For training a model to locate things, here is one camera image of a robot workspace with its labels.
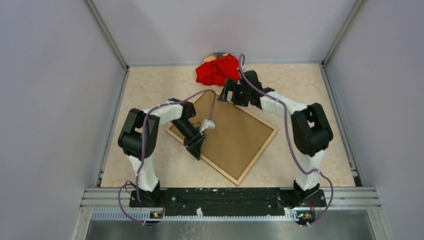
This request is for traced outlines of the red crumpled cloth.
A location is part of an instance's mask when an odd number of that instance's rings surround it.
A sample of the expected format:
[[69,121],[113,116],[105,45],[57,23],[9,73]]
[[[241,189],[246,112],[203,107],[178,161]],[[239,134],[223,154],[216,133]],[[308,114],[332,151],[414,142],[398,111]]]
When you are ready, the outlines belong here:
[[195,73],[197,83],[222,87],[226,80],[240,79],[239,60],[228,52],[214,52],[202,60]]

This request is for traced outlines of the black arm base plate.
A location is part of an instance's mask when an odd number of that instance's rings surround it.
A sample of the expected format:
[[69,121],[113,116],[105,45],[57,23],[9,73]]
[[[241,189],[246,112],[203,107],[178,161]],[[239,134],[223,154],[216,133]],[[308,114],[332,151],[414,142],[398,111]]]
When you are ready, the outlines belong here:
[[293,188],[162,188],[158,201],[138,201],[131,192],[129,207],[158,208],[167,217],[265,217],[283,216],[286,209],[320,208],[327,205],[322,189],[301,195]]

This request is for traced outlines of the aluminium front rail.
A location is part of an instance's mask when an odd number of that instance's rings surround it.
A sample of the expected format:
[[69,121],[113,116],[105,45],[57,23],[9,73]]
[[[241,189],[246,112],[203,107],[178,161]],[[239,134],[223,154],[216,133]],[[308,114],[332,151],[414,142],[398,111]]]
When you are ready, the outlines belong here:
[[133,188],[88,188],[80,208],[96,220],[299,221],[321,212],[374,210],[381,206],[372,187],[323,187],[290,207],[289,187],[163,188],[155,203],[138,202]]

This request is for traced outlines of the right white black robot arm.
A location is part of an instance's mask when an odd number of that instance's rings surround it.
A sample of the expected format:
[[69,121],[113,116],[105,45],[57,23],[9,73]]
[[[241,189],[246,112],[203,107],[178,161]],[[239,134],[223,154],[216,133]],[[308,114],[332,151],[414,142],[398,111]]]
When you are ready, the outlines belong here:
[[299,169],[293,190],[282,193],[285,208],[307,206],[320,190],[321,162],[334,134],[319,103],[306,105],[287,98],[270,87],[264,88],[254,70],[241,73],[239,80],[226,79],[218,97],[227,101],[232,92],[233,105],[255,106],[284,118],[284,130],[290,154]]

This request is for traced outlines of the wooden picture frame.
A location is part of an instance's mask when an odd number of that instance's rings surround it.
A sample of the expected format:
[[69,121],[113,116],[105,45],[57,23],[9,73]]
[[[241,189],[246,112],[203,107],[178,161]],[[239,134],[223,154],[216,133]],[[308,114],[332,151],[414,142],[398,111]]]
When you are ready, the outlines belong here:
[[260,167],[261,156],[278,132],[266,120],[230,102],[213,100],[210,92],[193,103],[194,125],[206,119],[213,109],[215,129],[207,129],[201,146],[201,159],[192,159],[185,150],[175,150],[168,169],[160,170],[166,187],[275,187],[273,173]]

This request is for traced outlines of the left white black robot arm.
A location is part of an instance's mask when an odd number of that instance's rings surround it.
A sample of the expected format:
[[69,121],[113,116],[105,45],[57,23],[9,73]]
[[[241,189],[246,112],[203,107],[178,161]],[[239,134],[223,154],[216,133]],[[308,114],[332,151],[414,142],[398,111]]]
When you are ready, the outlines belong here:
[[117,143],[133,166],[136,176],[135,198],[139,202],[149,207],[160,202],[160,182],[153,166],[160,126],[172,123],[182,134],[185,149],[196,160],[201,158],[206,135],[190,122],[190,118],[195,115],[193,103],[177,98],[170,98],[154,108],[132,108],[128,112]]

